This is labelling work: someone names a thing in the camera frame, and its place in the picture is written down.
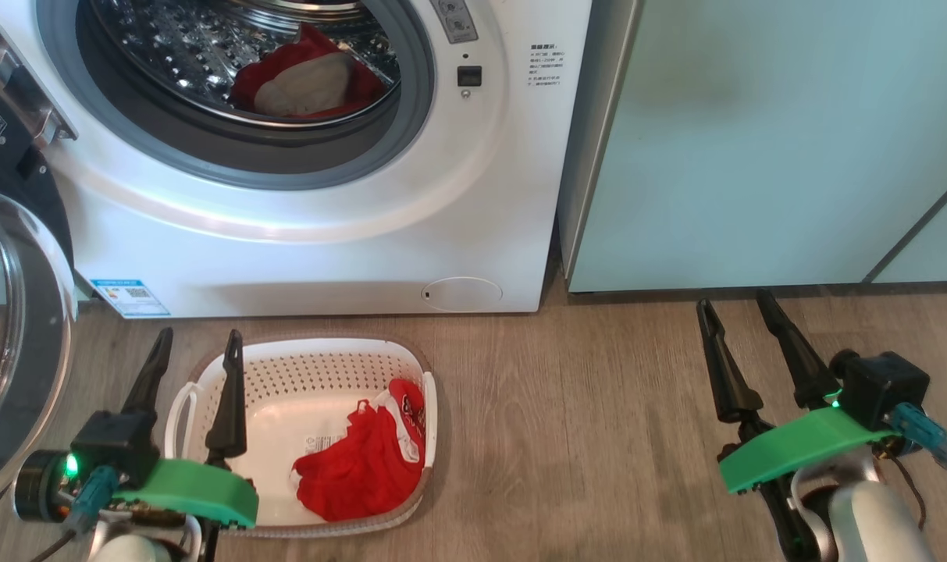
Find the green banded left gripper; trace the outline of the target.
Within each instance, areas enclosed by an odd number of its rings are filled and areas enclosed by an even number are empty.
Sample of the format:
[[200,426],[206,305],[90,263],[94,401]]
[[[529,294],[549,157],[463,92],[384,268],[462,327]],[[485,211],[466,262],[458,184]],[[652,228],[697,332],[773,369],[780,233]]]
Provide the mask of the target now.
[[[123,403],[123,414],[156,414],[169,369],[174,331],[163,328]],[[254,528],[259,497],[251,481],[230,472],[228,460],[246,452],[244,336],[233,329],[223,353],[226,373],[219,408],[205,437],[206,463],[164,460],[158,452],[113,449],[38,450],[27,457],[12,487],[21,520],[60,526],[83,538],[106,520],[166,525],[191,516],[220,528]]]

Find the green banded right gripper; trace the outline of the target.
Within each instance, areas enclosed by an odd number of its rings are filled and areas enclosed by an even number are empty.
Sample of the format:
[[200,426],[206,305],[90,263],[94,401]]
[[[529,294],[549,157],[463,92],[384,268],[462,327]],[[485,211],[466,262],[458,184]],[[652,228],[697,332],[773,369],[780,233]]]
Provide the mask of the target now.
[[730,493],[758,493],[784,561],[901,561],[902,499],[887,487],[873,449],[893,438],[851,419],[830,399],[842,387],[773,293],[759,289],[762,319],[779,343],[797,406],[811,412],[780,426],[759,416],[708,299],[696,304],[717,419],[738,425],[739,440],[718,461]]

